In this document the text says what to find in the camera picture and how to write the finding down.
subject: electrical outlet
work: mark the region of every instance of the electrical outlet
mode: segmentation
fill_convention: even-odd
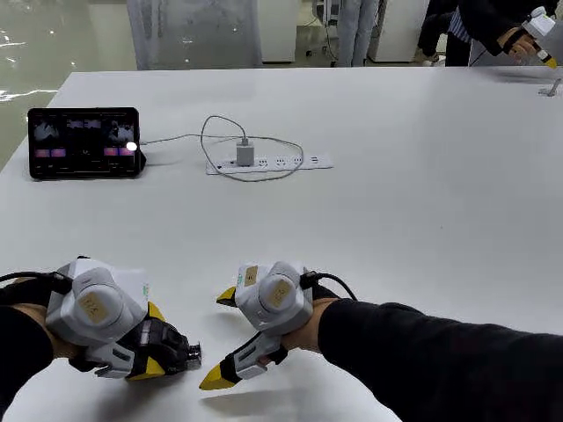
[[[236,161],[232,158],[217,160],[214,161],[214,163],[219,171],[227,174],[234,174],[264,171],[289,171],[299,165],[301,161],[301,156],[264,156],[255,159],[255,165],[252,167],[238,167]],[[299,167],[299,170],[331,169],[333,167],[333,161],[328,154],[315,156],[305,154],[303,156],[303,164]],[[209,163],[207,163],[205,170],[207,174],[218,174]]]

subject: white plug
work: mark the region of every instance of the white plug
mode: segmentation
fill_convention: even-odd
[[[254,145],[248,141],[247,137],[244,137],[241,142],[237,143],[237,166],[254,166]]]

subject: person's leg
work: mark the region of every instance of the person's leg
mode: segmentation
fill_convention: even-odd
[[[424,55],[435,55],[440,35],[448,32],[453,15],[453,12],[431,15],[424,20],[419,37],[419,48]]]
[[[363,66],[363,62],[368,56],[371,33],[373,33],[373,27],[376,25],[378,8],[379,0],[362,0],[358,32],[355,36],[352,66]]]
[[[446,47],[446,66],[463,66],[469,64],[472,51],[471,43],[461,41],[453,33],[448,33],[448,46]]]
[[[355,35],[358,31],[358,20],[362,0],[342,0],[338,14],[338,65],[339,67],[352,66],[354,55]]]

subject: black sleeve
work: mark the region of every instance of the black sleeve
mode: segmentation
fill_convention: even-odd
[[[318,345],[404,422],[563,420],[563,337],[340,300]]]
[[[18,390],[53,360],[46,332],[26,314],[0,306],[0,419]]]
[[[501,15],[491,0],[459,0],[459,12],[467,32],[474,40],[480,41],[492,55],[502,52],[498,43],[499,37],[522,23]]]

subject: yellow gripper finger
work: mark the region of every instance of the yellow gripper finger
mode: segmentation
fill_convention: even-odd
[[[232,308],[236,308],[237,304],[235,303],[235,292],[237,291],[236,287],[229,287],[222,295],[217,297],[216,302],[225,305],[231,306]]]

